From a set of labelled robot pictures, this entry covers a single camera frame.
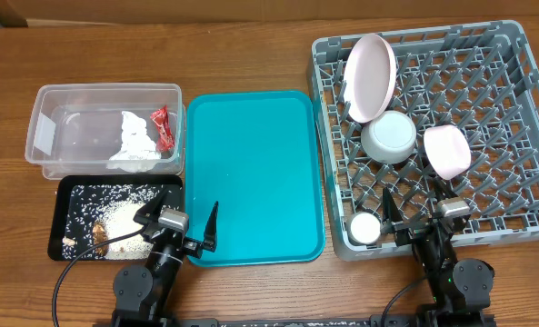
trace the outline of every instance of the white label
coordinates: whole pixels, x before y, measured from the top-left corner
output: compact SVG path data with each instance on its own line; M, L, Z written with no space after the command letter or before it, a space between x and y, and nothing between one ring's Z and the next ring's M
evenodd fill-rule
M35 130L35 148L51 155L53 149L53 139L55 138L55 123L44 114L39 114Z

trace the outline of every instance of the small white round object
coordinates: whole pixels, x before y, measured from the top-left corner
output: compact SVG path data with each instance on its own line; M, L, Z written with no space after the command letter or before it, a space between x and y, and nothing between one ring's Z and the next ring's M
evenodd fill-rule
M372 244L380 238L380 221L371 213L355 213L347 222L348 236L356 243Z
M362 129L364 151L381 164L398 164L413 153L416 127L406 115L385 111Z
M469 143L457 127L449 124L427 128L423 141L429 163L441 178L450 180L471 165Z
M396 62L392 47L378 35L364 35L348 56L344 81L350 117L358 123L375 119L386 109L394 92Z

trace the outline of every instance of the gray dish drying rack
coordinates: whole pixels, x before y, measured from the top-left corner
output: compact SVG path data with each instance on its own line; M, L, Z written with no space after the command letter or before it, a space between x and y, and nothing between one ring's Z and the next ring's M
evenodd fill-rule
M400 164L379 164L360 145L362 126L348 116L344 66L363 35L326 37L312 46L308 78L324 161L334 251L347 260L410 254L391 236L374 245L348 239L355 212L379 219L388 187L405 219L434 210L422 136L454 124L472 150L471 167L449 181L473 210L454 246L539 240L539 72L523 28L514 21L377 33L394 50L396 86L387 110L408 114L417 144Z

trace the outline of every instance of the crumpled white item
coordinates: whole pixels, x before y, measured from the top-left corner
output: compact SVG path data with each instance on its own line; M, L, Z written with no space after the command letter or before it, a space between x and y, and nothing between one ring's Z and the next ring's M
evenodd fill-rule
M108 169L122 169L128 173L143 173L154 168L156 163L144 163L143 160L160 159L156 143L150 139L146 122L137 115L122 112L122 149L109 160L139 161L136 163L109 163Z

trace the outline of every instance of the wood grain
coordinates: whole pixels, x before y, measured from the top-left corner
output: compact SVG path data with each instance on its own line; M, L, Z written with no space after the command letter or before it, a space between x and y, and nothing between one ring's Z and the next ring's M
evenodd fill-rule
M50 326L51 293L65 263L47 258L57 182L24 159L26 129L44 84L177 83L184 103L199 94L299 89L318 37L502 19L456 17L274 24L136 25L0 29L0 326ZM539 16L522 17L539 67ZM312 263L180 272L171 309L220 320L367 317L420 275L413 259L346 263L329 241ZM492 307L501 326L539 326L539 243L475 246L460 257L496 270ZM79 263L59 295L63 326L106 321L112 281L124 263ZM431 301L426 286L393 312Z

